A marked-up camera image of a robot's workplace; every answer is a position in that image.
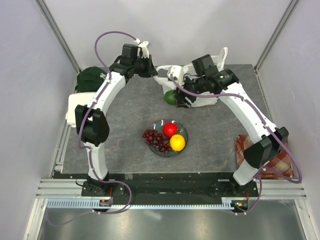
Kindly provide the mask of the white plastic bag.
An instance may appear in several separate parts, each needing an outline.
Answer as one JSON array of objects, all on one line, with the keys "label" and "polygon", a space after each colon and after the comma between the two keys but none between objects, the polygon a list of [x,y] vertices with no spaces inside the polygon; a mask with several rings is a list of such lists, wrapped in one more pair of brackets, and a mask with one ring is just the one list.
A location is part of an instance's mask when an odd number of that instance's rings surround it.
[{"label": "white plastic bag", "polygon": [[[211,59],[219,72],[224,70],[225,60],[227,58],[228,52],[228,48],[223,47],[219,55],[211,55]],[[177,87],[171,80],[167,78],[167,71],[171,66],[173,65],[161,65],[156,68],[156,70],[158,71],[158,76],[155,76],[154,80],[159,85],[161,85],[163,95],[165,95],[165,93],[169,90],[175,90]],[[195,78],[197,76],[192,63],[183,65],[182,67],[184,70],[184,77]]]}]

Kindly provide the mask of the green fake lime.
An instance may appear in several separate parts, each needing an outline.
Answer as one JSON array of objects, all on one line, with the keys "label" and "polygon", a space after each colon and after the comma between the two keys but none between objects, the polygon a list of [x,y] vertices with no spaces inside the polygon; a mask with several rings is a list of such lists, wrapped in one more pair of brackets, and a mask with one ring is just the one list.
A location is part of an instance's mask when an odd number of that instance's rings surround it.
[{"label": "green fake lime", "polygon": [[174,90],[169,90],[164,94],[164,100],[167,104],[175,106],[177,103],[177,99],[175,96]]}]

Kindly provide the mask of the red fake apple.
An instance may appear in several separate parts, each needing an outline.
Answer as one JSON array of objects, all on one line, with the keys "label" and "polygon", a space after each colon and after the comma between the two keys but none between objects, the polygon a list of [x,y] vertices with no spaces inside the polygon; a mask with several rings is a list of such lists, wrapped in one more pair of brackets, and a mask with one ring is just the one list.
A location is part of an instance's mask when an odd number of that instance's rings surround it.
[{"label": "red fake apple", "polygon": [[175,135],[178,132],[178,126],[175,123],[168,122],[166,123],[162,128],[162,133],[168,137],[171,138],[173,135]]}]

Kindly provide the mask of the yellow fake lemon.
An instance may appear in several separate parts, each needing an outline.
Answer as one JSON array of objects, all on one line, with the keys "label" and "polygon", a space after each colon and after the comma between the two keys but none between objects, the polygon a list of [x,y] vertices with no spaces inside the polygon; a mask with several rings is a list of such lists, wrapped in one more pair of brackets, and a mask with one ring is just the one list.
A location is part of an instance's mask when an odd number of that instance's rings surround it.
[{"label": "yellow fake lemon", "polygon": [[169,144],[173,151],[180,152],[185,148],[186,140],[182,135],[175,134],[170,138]]}]

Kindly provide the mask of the red fake grape bunch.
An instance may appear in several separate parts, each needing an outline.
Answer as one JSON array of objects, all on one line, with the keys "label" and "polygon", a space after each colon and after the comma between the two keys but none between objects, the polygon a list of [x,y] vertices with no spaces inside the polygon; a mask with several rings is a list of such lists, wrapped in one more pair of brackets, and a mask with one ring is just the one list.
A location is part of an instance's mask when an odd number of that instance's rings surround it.
[{"label": "red fake grape bunch", "polygon": [[152,146],[159,153],[167,154],[172,150],[170,139],[155,129],[147,129],[142,137],[149,147]]}]

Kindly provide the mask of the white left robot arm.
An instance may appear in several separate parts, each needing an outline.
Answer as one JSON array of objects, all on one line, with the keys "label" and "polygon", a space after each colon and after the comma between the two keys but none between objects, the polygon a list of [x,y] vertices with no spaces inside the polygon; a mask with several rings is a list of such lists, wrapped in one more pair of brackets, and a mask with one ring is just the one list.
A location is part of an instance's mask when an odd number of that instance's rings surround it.
[{"label": "white left robot arm", "polygon": [[85,148],[88,157],[88,176],[95,180],[92,191],[99,197],[106,196],[110,185],[106,182],[108,168],[105,161],[105,141],[110,127],[107,111],[117,96],[135,75],[151,78],[158,75],[148,49],[149,42],[124,44],[122,53],[110,66],[106,79],[85,105],[75,108],[76,131],[79,146]]}]

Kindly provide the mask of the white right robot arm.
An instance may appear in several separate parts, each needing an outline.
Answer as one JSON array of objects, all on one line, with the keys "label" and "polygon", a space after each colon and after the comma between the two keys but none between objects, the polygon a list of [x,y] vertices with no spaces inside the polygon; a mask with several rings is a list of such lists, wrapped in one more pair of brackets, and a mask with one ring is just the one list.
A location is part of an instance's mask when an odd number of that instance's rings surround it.
[{"label": "white right robot arm", "polygon": [[186,76],[173,66],[168,78],[177,86],[175,97],[190,107],[196,98],[218,98],[237,117],[247,131],[252,145],[244,150],[244,160],[233,173],[229,191],[235,197],[247,191],[247,184],[260,169],[278,156],[285,147],[289,132],[277,127],[253,103],[238,77],[230,70],[218,70],[208,54],[192,61],[195,77]]}]

